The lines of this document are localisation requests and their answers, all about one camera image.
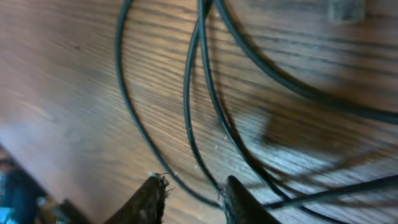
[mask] tabletop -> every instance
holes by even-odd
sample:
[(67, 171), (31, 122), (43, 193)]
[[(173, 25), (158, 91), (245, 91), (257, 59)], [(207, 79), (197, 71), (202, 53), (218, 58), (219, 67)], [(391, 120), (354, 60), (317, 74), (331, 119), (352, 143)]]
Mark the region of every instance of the tabletop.
[[(398, 111), (398, 1), (368, 0), (366, 20), (335, 24), (326, 1), (225, 0), (259, 52), (329, 94)], [(126, 109), (115, 71), (122, 0), (0, 1), (0, 143), (59, 202), (103, 223), (148, 172), (164, 170)], [(194, 0), (136, 0), (123, 38), (124, 71), (139, 116), (176, 174), (209, 198), (184, 126), (182, 87)], [(330, 110), (284, 88), (236, 45), (213, 7), (206, 21), (219, 97), (247, 148), (290, 196), (397, 174), (398, 126)], [(220, 183), (238, 177), (262, 202), (274, 195), (242, 160), (218, 122), (200, 51), (191, 87), (193, 131)], [(223, 223), (173, 181), (165, 223)], [(309, 208), (349, 223), (398, 223), (398, 190)], [(322, 223), (295, 208), (282, 223)]]

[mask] black cable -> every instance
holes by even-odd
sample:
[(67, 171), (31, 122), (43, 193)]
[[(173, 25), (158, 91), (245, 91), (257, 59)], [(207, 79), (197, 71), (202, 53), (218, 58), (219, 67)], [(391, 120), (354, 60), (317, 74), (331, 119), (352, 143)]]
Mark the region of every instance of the black cable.
[[(121, 89), (122, 96), (124, 98), (124, 101), (126, 103), (126, 106), (131, 114), (132, 119), (134, 120), (137, 128), (139, 129), (140, 133), (142, 134), (143, 138), (145, 139), (146, 143), (148, 143), (151, 151), (154, 153), (156, 158), (159, 160), (161, 165), (164, 167), (164, 169), (170, 174), (170, 176), (178, 183), (179, 186), (181, 186), (182, 189), (186, 190), (189, 194), (191, 194), (193, 197), (198, 199), (199, 201), (208, 204), (209, 206), (215, 207), (215, 208), (220, 208), (220, 205), (216, 201), (212, 201), (208, 198), (205, 198), (204, 196), (200, 195), (199, 193), (195, 192), (192, 190), (190, 187), (188, 187), (179, 177), (177, 177), (173, 170), (169, 167), (169, 165), (166, 163), (164, 158), (162, 157), (160, 151), (158, 150), (157, 146), (154, 144), (146, 130), (144, 129), (144, 126), (139, 120), (139, 117), (134, 109), (134, 105), (130, 101), (129, 93), (127, 90), (127, 85), (123, 77), (123, 70), (122, 70), (122, 54), (121, 54), (121, 44), (122, 44), (122, 37), (123, 37), (123, 27), (124, 27), (124, 21), (126, 20), (127, 12), (128, 9), (131, 5), (133, 0), (126, 0), (122, 6), (121, 13), (118, 19), (118, 26), (116, 30), (116, 38), (115, 38), (115, 54), (116, 54), (116, 73), (118, 76), (118, 82), (119, 86)], [(266, 209), (275, 209), (275, 208), (280, 208), (280, 207), (286, 207), (286, 206), (298, 206), (306, 202), (312, 202), (312, 201), (320, 201), (320, 200), (329, 200), (332, 197), (337, 197), (345, 194), (352, 194), (356, 192), (363, 192), (365, 190), (372, 190), (375, 188), (381, 188), (381, 187), (388, 187), (392, 185), (397, 185), (396, 182), (398, 182), (398, 176), (393, 176), (393, 177), (388, 177), (385, 179), (379, 179), (379, 180), (374, 180), (371, 182), (366, 182), (362, 184), (357, 184), (357, 185), (350, 185), (346, 187), (341, 187), (338, 189), (333, 189), (333, 190), (327, 190), (324, 192), (320, 192), (317, 194), (313, 195), (306, 195), (304, 197), (299, 197), (299, 198), (293, 198), (290, 199), (283, 191), (281, 191), (275, 184), (274, 182), (277, 181), (275, 177), (270, 175), (266, 170), (264, 170), (256, 161), (255, 158), (250, 154), (250, 152), (244, 148), (241, 147), (242, 144), (239, 143), (239, 136), (237, 134), (234, 134), (231, 126), (228, 123), (228, 120), (225, 118), (223, 114), (223, 109), (219, 104), (214, 85), (213, 85), (213, 80), (211, 79), (211, 70), (210, 70), (210, 63), (208, 60), (208, 53), (207, 53), (207, 46), (206, 46), (206, 34), (205, 34), (205, 17), (210, 10), (212, 0), (206, 1), (205, 5), (201, 5), (201, 1), (199, 1), (199, 10), (198, 10), (198, 22), (195, 24), (195, 28), (193, 31), (193, 35), (191, 38), (189, 50), (188, 50), (188, 56), (187, 56), (187, 62), (186, 62), (186, 67), (185, 67), (185, 78), (184, 78), (184, 115), (185, 115), (185, 125), (187, 128), (187, 135), (188, 135), (188, 140), (190, 142), (190, 145), (192, 147), (193, 154), (195, 156), (195, 159), (198, 162), (198, 165), (201, 167), (201, 169), (204, 171), (205, 175), (207, 178), (210, 180), (210, 182), (213, 184), (213, 186), (216, 188), (217, 191), (220, 191), (220, 187), (218, 186), (215, 178), (212, 176), (210, 171), (207, 169), (205, 163), (203, 162), (203, 159), (201, 158), (200, 152), (197, 148), (196, 142), (195, 142), (195, 137), (193, 135), (193, 130), (192, 130), (192, 122), (191, 122), (191, 117), (190, 117), (190, 108), (189, 108), (189, 85), (190, 85), (190, 75), (191, 75), (191, 69), (193, 65), (193, 60), (195, 58), (195, 47), (197, 46), (198, 43), (198, 37), (199, 33), (201, 35), (201, 50), (202, 50), (202, 56), (203, 56), (203, 66), (205, 68), (205, 76), (206, 76), (206, 83), (208, 85), (208, 90), (209, 94), (211, 96), (211, 100), (213, 102), (213, 105), (215, 106), (216, 113), (220, 119), (221, 124), (224, 127), (224, 130), (227, 132), (230, 140), (234, 144), (234, 146), (237, 148), (237, 150), (241, 153), (242, 157), (245, 159), (245, 161), (254, 169), (254, 171), (269, 185), (271, 190), (273, 190), (277, 195), (281, 196), (284, 200), (281, 202), (276, 202), (276, 203), (270, 203), (264, 205), (264, 208)], [(245, 41), (242, 38), (242, 35), (239, 33), (239, 31), (233, 26), (233, 23), (231, 22), (231, 18), (225, 10), (225, 6), (223, 5), (223, 2), (220, 0), (215, 0), (215, 3), (217, 5), (217, 8), (220, 11), (220, 14), (223, 16), (224, 20), (229, 20), (229, 24), (227, 24), (227, 27), (229, 30), (234, 30), (234, 33), (231, 31), (232, 35), (234, 36), (235, 39), (237, 39), (237, 42), (239, 40), (239, 44), (243, 43), (243, 47), (245, 46)], [(251, 51), (254, 53), (254, 56), (256, 55), (255, 51), (251, 49), (248, 44), (246, 43), (246, 50), (248, 52), (245, 52), (249, 54)], [(257, 62), (261, 62), (261, 58), (257, 55)], [(324, 215), (321, 215), (317, 212), (314, 212), (312, 210), (309, 210), (305, 207), (299, 207), (302, 211), (309, 213), (315, 217), (327, 220), (329, 222), (333, 223), (345, 223), (341, 222), (338, 220), (335, 220), (330, 217), (326, 217)]]
[(148, 144), (149, 148), (151, 149), (152, 153), (155, 155), (156, 159), (160, 162), (162, 167), (169, 173), (169, 175), (173, 178), (173, 180), (178, 183), (178, 185), (187, 191), (192, 197), (195, 197), (197, 200), (211, 206), (214, 208), (220, 208), (219, 204), (217, 202), (214, 202), (199, 193), (195, 192), (193, 189), (191, 189), (189, 186), (186, 185), (178, 176), (175, 175), (174, 171), (171, 169), (171, 167), (166, 163), (165, 159), (161, 155), (159, 149), (153, 142), (153, 140), (150, 138), (148, 135), (148, 132), (145, 130), (144, 125), (142, 125), (138, 114), (134, 108), (134, 105), (132, 104), (129, 96), (129, 91), (127, 89), (126, 81), (124, 79), (123, 75), (123, 63), (122, 63), (122, 37), (123, 37), (123, 28), (124, 28), (124, 23), (126, 21), (127, 17), (127, 12), (130, 8), (131, 3), (133, 0), (125, 0), (123, 3), (119, 19), (118, 19), (118, 24), (116, 28), (116, 36), (115, 36), (115, 60), (116, 60), (116, 75), (118, 76), (118, 83), (119, 87), (121, 90), (121, 94), (123, 96), (123, 100), (127, 106), (127, 109), (129, 110), (129, 113), (131, 115), (132, 120), (135, 122), (139, 132), (141, 133), (142, 137), (145, 139), (145, 142)]
[(375, 108), (370, 108), (364, 105), (350, 102), (342, 98), (338, 98), (327, 93), (324, 93), (304, 82), (301, 82), (294, 77), (290, 76), (287, 72), (278, 68), (274, 63), (264, 60), (245, 40), (243, 35), (235, 26), (230, 13), (226, 10), (223, 0), (214, 0), (220, 16), (226, 24), (229, 32), (235, 39), (236, 43), (243, 49), (246, 55), (268, 76), (283, 85), (284, 87), (292, 90), (293, 92), (326, 105), (345, 113), (352, 113), (364, 118), (374, 119), (391, 124), (398, 124), (398, 113), (391, 111), (384, 111)]

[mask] glossy wood surface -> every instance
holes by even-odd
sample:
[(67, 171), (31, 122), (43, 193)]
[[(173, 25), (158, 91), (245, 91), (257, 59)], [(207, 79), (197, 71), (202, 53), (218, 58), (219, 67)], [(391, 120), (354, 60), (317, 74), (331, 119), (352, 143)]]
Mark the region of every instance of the glossy wood surface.
[[(305, 83), (398, 112), (398, 1), (368, 0), (366, 21), (328, 21), (326, 1), (226, 0), (241, 28)], [(121, 98), (114, 33), (122, 0), (0, 1), (0, 142), (58, 201), (103, 223), (163, 172)], [(217, 199), (190, 151), (182, 81), (196, 21), (194, 0), (137, 0), (123, 60), (143, 123), (178, 175)], [(207, 20), (216, 87), (247, 147), (291, 196), (398, 174), (398, 126), (330, 111), (280, 86), (235, 44), (215, 9)], [(220, 182), (233, 174), (263, 202), (279, 198), (243, 162), (220, 126), (200, 57), (192, 83), (194, 132)], [(165, 223), (224, 223), (224, 215), (175, 189)], [(350, 223), (398, 223), (398, 190), (308, 205)], [(322, 223), (294, 208), (283, 223)]]

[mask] wire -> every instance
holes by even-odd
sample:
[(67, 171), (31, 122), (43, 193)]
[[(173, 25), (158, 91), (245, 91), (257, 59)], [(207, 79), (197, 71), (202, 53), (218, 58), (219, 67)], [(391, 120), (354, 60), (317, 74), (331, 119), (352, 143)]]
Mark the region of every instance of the wire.
[[(214, 207), (220, 209), (220, 205), (218, 202), (210, 200), (199, 193), (195, 192), (193, 189), (191, 189), (189, 186), (187, 186), (179, 177), (177, 177), (174, 173), (174, 171), (171, 169), (171, 167), (167, 164), (163, 156), (161, 155), (159, 149), (153, 142), (153, 140), (150, 138), (149, 134), (145, 130), (143, 124), (141, 123), (137, 112), (135, 111), (134, 105), (131, 102), (131, 99), (129, 97), (129, 92), (127, 89), (126, 81), (124, 79), (124, 74), (123, 74), (123, 62), (122, 62), (122, 38), (123, 38), (123, 28), (124, 28), (124, 23), (127, 17), (127, 12), (131, 6), (131, 3), (133, 0), (125, 0), (121, 13), (119, 15), (118, 19), (118, 24), (117, 24), (117, 29), (116, 29), (116, 37), (115, 37), (115, 57), (116, 57), (116, 73), (118, 76), (118, 82), (119, 86), (121, 89), (121, 94), (123, 96), (123, 99), (125, 101), (125, 104), (127, 106), (127, 109), (129, 110), (129, 113), (131, 115), (131, 118), (135, 122), (138, 130), (140, 131), (142, 137), (145, 139), (146, 143), (150, 147), (151, 151), (157, 158), (157, 160), (160, 162), (160, 164), (163, 166), (163, 168), (170, 174), (170, 176), (178, 183), (179, 186), (181, 186), (182, 189), (187, 191), (190, 195), (198, 199), (199, 201)], [(219, 103), (218, 97), (216, 95), (216, 91), (214, 88), (213, 84), (213, 79), (211, 77), (211, 69), (210, 69), (210, 63), (209, 63), (209, 57), (208, 57), (208, 48), (207, 48), (207, 43), (206, 43), (206, 30), (205, 30), (205, 18), (210, 10), (210, 7), (213, 3), (213, 0), (207, 0), (203, 3), (203, 0), (198, 0), (198, 21), (195, 24), (195, 28), (193, 30), (193, 34), (191, 37), (189, 49), (188, 49), (188, 54), (187, 54), (187, 61), (185, 64), (185, 76), (184, 76), (184, 84), (183, 84), (183, 106), (184, 106), (184, 116), (185, 116), (185, 126), (187, 129), (187, 136), (188, 136), (188, 141), (190, 143), (193, 155), (195, 159), (198, 162), (198, 165), (206, 175), (206, 177), (209, 179), (209, 181), (212, 183), (214, 188), (220, 192), (221, 189), (215, 180), (215, 178), (212, 176), (211, 172), (208, 170), (206, 164), (204, 163), (203, 159), (201, 158), (199, 149), (197, 147), (197, 144), (195, 142), (195, 137), (193, 134), (193, 127), (192, 127), (192, 120), (191, 120), (191, 115), (190, 115), (190, 76), (191, 76), (191, 70), (192, 70), (192, 65), (193, 61), (195, 59), (195, 53), (196, 53), (196, 46), (198, 44), (198, 40), (200, 37), (200, 46), (201, 46), (201, 51), (202, 51), (202, 60), (203, 60), (203, 67), (205, 69), (205, 78), (206, 78), (206, 84), (208, 87), (208, 91), (213, 103), (213, 106), (215, 108), (217, 117), (220, 120), (220, 123), (223, 125), (224, 130), (226, 131), (229, 139), (233, 143), (234, 147), (238, 150), (238, 152), (242, 155), (243, 159), (248, 163), (248, 165), (258, 174), (258, 176), (265, 182), (267, 185), (270, 187), (270, 189), (275, 192), (277, 195), (283, 198), (282, 201), (280, 202), (275, 202), (275, 203), (269, 203), (265, 204), (264, 208), (265, 209), (277, 209), (277, 208), (282, 208), (286, 206), (299, 206), (298, 208), (301, 209), (301, 211), (313, 215), (314, 217), (320, 218), (322, 220), (326, 220), (328, 222), (332, 223), (340, 223), (343, 224), (345, 222), (335, 220), (334, 218), (330, 218), (327, 216), (324, 216), (322, 214), (319, 214), (317, 212), (314, 212), (308, 208), (305, 208), (303, 206), (300, 206), (303, 203), (307, 202), (313, 202), (313, 201), (322, 201), (322, 200), (330, 200), (331, 198), (338, 197), (341, 195), (346, 195), (346, 194), (353, 194), (353, 193), (358, 193), (358, 192), (364, 192), (367, 190), (374, 190), (374, 189), (379, 189), (382, 187), (390, 187), (392, 185), (398, 185), (398, 176), (392, 176), (392, 177), (387, 177), (384, 179), (378, 179), (370, 182), (365, 182), (361, 184), (356, 184), (356, 185), (350, 185), (346, 187), (340, 187), (337, 189), (332, 189), (332, 190), (327, 190), (324, 192), (320, 192), (317, 194), (312, 194), (312, 195), (306, 195), (303, 197), (297, 197), (297, 198), (289, 198), (281, 189), (278, 188), (278, 186), (275, 185), (275, 182), (277, 182), (277, 179), (273, 177), (270, 173), (268, 173), (254, 158), (251, 153), (244, 147), (244, 144), (240, 140), (240, 137), (238, 134), (236, 134), (231, 125), (228, 123), (227, 118), (225, 117), (223, 113), (223, 109)], [(276, 79), (278, 82), (286, 86), (287, 88), (293, 90), (294, 92), (297, 92), (298, 94), (301, 94), (303, 96), (306, 96), (307, 98), (313, 99), (315, 101), (318, 101), (320, 98), (325, 97), (326, 98), (326, 105), (339, 109), (345, 112), (349, 113), (354, 113), (360, 116), (364, 116), (367, 118), (372, 118), (380, 121), (385, 121), (385, 122), (390, 122), (390, 123), (396, 123), (398, 122), (398, 116), (395, 115), (395, 113), (391, 112), (385, 112), (385, 111), (379, 111), (379, 110), (374, 110), (371, 108), (366, 108), (361, 105), (357, 105), (354, 103), (349, 103), (347, 101), (337, 99), (333, 96), (326, 95), (324, 93), (321, 93), (319, 90), (314, 89), (304, 83), (301, 83), (292, 77), (288, 76), (284, 72), (276, 71), (275, 67), (270, 64), (269, 62), (263, 61), (262, 58), (255, 53), (255, 51), (250, 48), (248, 43), (243, 39), (243, 36), (239, 33), (237, 28), (234, 26), (234, 24), (231, 21), (231, 17), (228, 14), (227, 10), (225, 9), (225, 5), (221, 0), (215, 0), (215, 4), (224, 20), (224, 22), (227, 25), (227, 28), (230, 30), (231, 34), (237, 41), (238, 45), (240, 45), (243, 50), (249, 55), (249, 57), (266, 73), (268, 73), (272, 78)]]

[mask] wood grain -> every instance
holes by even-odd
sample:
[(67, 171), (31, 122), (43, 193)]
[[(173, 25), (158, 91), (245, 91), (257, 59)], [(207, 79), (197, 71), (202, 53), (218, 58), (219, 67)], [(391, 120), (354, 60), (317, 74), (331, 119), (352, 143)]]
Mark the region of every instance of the wood grain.
[[(317, 0), (227, 0), (260, 51), (294, 77), (328, 93), (398, 111), (398, 2), (368, 0), (366, 21), (328, 22)], [(103, 223), (143, 183), (162, 172), (132, 123), (114, 69), (122, 0), (0, 1), (0, 142), (58, 201), (70, 199)], [(182, 80), (196, 1), (137, 0), (123, 60), (143, 123), (176, 172), (217, 195), (187, 142)], [(247, 147), (291, 195), (397, 174), (398, 127), (330, 111), (280, 86), (235, 44), (218, 12), (207, 21), (220, 97)], [(200, 57), (192, 83), (194, 132), (222, 182), (236, 175), (263, 202), (279, 200), (225, 138), (205, 86)], [(398, 191), (308, 205), (350, 223), (398, 223)], [(293, 208), (283, 223), (321, 223)], [(176, 187), (165, 223), (223, 223)]]

